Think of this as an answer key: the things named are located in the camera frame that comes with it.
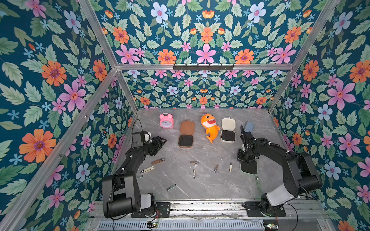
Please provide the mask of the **green clipper case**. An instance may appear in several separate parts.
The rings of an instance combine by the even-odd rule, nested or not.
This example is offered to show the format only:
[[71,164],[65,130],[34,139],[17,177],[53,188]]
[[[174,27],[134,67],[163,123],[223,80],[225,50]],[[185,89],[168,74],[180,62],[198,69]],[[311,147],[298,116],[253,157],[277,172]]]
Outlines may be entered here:
[[251,162],[241,162],[240,163],[240,169],[243,173],[256,175],[258,172],[258,163],[256,160],[253,160]]

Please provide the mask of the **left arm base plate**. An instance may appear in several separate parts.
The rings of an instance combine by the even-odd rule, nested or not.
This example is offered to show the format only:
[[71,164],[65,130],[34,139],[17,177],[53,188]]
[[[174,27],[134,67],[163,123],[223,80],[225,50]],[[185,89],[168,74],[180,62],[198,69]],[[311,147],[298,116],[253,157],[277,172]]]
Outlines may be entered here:
[[141,212],[134,212],[131,214],[131,218],[169,218],[170,211],[170,202],[157,202],[157,206],[155,208],[147,208]]

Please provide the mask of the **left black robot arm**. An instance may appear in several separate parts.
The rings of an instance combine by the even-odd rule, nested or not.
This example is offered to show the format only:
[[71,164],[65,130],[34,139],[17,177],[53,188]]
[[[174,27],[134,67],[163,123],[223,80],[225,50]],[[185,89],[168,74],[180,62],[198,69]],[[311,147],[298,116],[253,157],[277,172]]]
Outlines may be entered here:
[[154,156],[167,142],[156,136],[151,141],[134,141],[120,169],[103,179],[103,212],[116,218],[138,212],[153,216],[158,209],[152,193],[141,194],[136,174],[146,156]]

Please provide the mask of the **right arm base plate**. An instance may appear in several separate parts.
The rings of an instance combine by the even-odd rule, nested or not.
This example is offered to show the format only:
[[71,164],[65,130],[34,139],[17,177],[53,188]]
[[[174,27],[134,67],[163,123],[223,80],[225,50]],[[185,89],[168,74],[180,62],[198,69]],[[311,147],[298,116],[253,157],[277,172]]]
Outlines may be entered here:
[[274,207],[271,206],[268,202],[245,202],[242,205],[249,217],[286,217],[286,212],[283,205]]

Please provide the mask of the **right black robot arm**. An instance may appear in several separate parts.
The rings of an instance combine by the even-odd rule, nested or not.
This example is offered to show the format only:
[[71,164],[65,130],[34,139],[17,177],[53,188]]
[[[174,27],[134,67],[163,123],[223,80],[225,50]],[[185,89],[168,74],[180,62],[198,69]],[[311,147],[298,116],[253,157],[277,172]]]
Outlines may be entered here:
[[274,215],[286,202],[322,187],[322,180],[309,154],[284,149],[265,138],[257,139],[252,135],[251,129],[246,126],[240,128],[243,147],[238,150],[237,160],[242,172],[255,175],[260,156],[265,156],[282,167],[282,185],[264,193],[257,205],[245,202],[243,207],[248,211],[259,211],[264,216]]

